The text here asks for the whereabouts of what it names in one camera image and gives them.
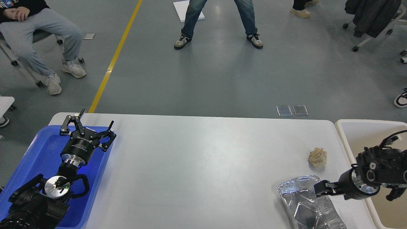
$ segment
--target gray sweatpants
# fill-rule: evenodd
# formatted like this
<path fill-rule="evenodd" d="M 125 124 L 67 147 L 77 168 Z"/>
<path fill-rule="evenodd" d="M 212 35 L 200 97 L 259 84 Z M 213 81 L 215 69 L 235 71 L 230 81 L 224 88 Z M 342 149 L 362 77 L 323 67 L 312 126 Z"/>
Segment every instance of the gray sweatpants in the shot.
<path fill-rule="evenodd" d="M 64 39 L 65 50 L 62 55 L 65 60 L 73 61 L 78 57 L 82 43 L 82 31 L 77 25 L 52 9 L 43 9 L 24 22 L 0 24 L 1 33 L 20 61 L 38 74 L 47 76 L 51 74 L 51 69 L 46 66 L 33 48 L 33 32 L 37 29 L 56 34 Z"/>

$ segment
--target person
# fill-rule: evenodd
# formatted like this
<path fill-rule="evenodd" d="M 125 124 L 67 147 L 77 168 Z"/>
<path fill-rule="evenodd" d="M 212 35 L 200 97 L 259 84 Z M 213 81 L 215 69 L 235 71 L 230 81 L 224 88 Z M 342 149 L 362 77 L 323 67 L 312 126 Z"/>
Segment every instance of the person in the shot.
<path fill-rule="evenodd" d="M 305 6 L 317 3 L 319 3 L 319 0 L 294 0 L 293 8 L 291 8 L 290 12 L 300 18 L 309 18 L 311 14 L 305 10 Z"/>
<path fill-rule="evenodd" d="M 407 107 L 407 88 L 403 89 L 404 92 L 394 99 L 394 105 L 398 108 Z"/>
<path fill-rule="evenodd" d="M 0 32 L 7 44 L 23 64 L 47 77 L 48 92 L 56 95 L 62 91 L 61 79 L 33 49 L 33 33 L 38 29 L 64 39 L 61 70 L 75 78 L 84 77 L 85 71 L 74 63 L 82 42 L 77 25 L 50 9 L 44 0 L 0 0 Z"/>
<path fill-rule="evenodd" d="M 192 41 L 192 36 L 194 34 L 195 24 L 197 23 L 198 17 L 205 6 L 207 0 L 190 0 L 188 8 L 185 15 L 185 24 L 181 30 L 180 38 L 175 42 L 174 48 L 179 50 L 182 49 L 187 43 Z M 263 43 L 258 38 L 257 28 L 255 26 L 254 19 L 254 7 L 252 0 L 234 0 L 237 9 L 242 19 L 243 26 L 246 31 L 246 38 L 251 42 L 251 44 L 257 48 L 263 48 Z"/>

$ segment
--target sneaker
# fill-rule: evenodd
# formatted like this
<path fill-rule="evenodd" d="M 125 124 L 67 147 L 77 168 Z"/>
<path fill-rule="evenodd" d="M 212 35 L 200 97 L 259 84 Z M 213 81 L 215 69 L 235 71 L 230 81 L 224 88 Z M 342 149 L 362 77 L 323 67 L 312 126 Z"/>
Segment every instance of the sneaker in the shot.
<path fill-rule="evenodd" d="M 311 0 L 305 3 L 305 6 L 316 5 L 319 3 L 319 0 Z"/>
<path fill-rule="evenodd" d="M 61 69 L 66 73 L 71 73 L 75 78 L 82 78 L 86 75 L 85 70 L 83 70 L 80 65 L 74 64 L 72 61 L 63 64 Z"/>
<path fill-rule="evenodd" d="M 0 123 L 0 128 L 7 126 L 7 124 L 10 122 L 10 120 L 8 118 L 6 118 L 6 117 L 3 117 L 3 118 L 4 118 L 4 122 Z"/>
<path fill-rule="evenodd" d="M 60 82 L 61 79 L 56 73 L 51 73 L 51 75 L 48 76 L 48 79 L 45 81 L 45 85 L 47 85 L 50 95 L 57 95 L 61 93 L 62 88 L 59 85 Z"/>
<path fill-rule="evenodd" d="M 300 18 L 309 18 L 311 16 L 311 14 L 308 11 L 306 11 L 305 9 L 295 10 L 295 9 L 291 8 L 290 12 L 297 15 Z"/>
<path fill-rule="evenodd" d="M 180 50 L 182 49 L 188 42 L 191 42 L 192 38 L 189 39 L 187 38 L 185 35 L 181 34 L 181 36 L 179 37 L 179 39 L 177 40 L 177 42 L 174 44 L 174 48 L 176 50 Z"/>
<path fill-rule="evenodd" d="M 263 48 L 263 42 L 258 38 L 260 34 L 253 34 L 251 36 L 246 37 L 247 40 L 250 41 L 250 43 L 257 49 L 262 49 Z"/>
<path fill-rule="evenodd" d="M 407 88 L 404 88 L 403 90 L 404 90 L 404 93 L 397 96 L 394 100 L 394 105 L 396 107 L 403 108 L 403 107 L 407 106 Z"/>

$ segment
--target crumpled paper ball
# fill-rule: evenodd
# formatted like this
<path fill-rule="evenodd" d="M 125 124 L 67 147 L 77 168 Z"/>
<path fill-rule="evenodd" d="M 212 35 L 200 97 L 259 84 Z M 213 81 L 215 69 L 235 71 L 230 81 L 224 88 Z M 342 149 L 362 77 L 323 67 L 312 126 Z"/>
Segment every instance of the crumpled paper ball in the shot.
<path fill-rule="evenodd" d="M 316 168 L 323 168 L 326 165 L 327 154 L 324 148 L 315 148 L 309 153 L 308 161 Z"/>

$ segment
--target beige plastic bin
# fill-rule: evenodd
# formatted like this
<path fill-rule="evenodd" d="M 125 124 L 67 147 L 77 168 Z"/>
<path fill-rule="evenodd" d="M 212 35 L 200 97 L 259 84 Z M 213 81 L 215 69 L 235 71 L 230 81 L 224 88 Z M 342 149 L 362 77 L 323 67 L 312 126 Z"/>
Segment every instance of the beige plastic bin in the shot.
<path fill-rule="evenodd" d="M 356 163 L 355 157 L 365 146 L 379 145 L 389 135 L 407 130 L 406 123 L 396 121 L 341 119 L 335 125 L 351 164 Z M 398 137 L 391 147 L 406 150 L 407 133 Z M 391 202 L 386 200 L 389 193 L 390 189 L 381 187 L 377 195 L 365 199 L 374 223 L 381 229 L 407 229 L 407 192 Z"/>

